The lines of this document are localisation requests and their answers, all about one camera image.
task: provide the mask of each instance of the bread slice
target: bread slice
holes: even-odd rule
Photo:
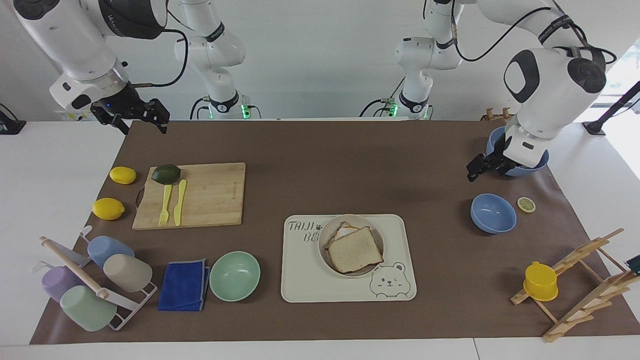
[[[324,246],[324,249],[329,250],[329,245],[331,245],[332,242],[356,230],[359,230],[359,228],[349,224],[346,221],[341,222],[340,226],[338,226],[338,229],[336,229],[335,233],[333,233],[333,236],[329,239],[329,241]]]
[[[337,238],[329,245],[329,258],[338,272],[346,274],[383,261],[371,229],[365,226]]]

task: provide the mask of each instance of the black stand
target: black stand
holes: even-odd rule
[[[618,102],[611,105],[611,107],[605,112],[598,120],[592,122],[583,122],[582,126],[587,130],[587,132],[591,135],[606,135],[604,131],[602,131],[602,126],[607,120],[609,120],[618,110],[622,109],[624,105],[629,102],[636,94],[640,92],[640,81],[638,81],[629,91],[618,99]]]
[[[24,120],[9,119],[0,111],[0,135],[17,135],[26,123]]]

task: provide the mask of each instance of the wooden cutting board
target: wooden cutting board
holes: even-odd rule
[[[179,227],[239,225],[242,223],[245,163],[178,165],[180,179],[187,181]],[[149,169],[145,193],[134,230],[175,229],[173,208],[178,203],[178,184],[174,184],[169,199],[169,221],[158,226],[162,211],[164,185],[151,180],[156,168]]]

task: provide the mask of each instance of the lime half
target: lime half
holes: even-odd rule
[[[533,202],[533,200],[531,200],[528,197],[521,197],[518,199],[518,207],[520,208],[520,210],[526,212],[526,213],[532,213],[534,211],[536,211],[536,203]]]

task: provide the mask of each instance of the white table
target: white table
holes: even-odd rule
[[[30,122],[19,136],[0,137],[0,359],[565,360],[637,359],[640,354],[640,336],[565,337],[553,344],[541,338],[502,338],[25,346],[48,299],[40,287],[42,274],[28,270],[40,260],[59,264],[37,239],[46,235],[73,245],[123,139],[115,129],[95,122]],[[640,179],[607,139],[591,137],[573,124],[551,153],[550,168],[589,236],[624,227],[607,251],[618,261],[640,254]],[[637,287],[624,295],[636,317],[639,295]]]

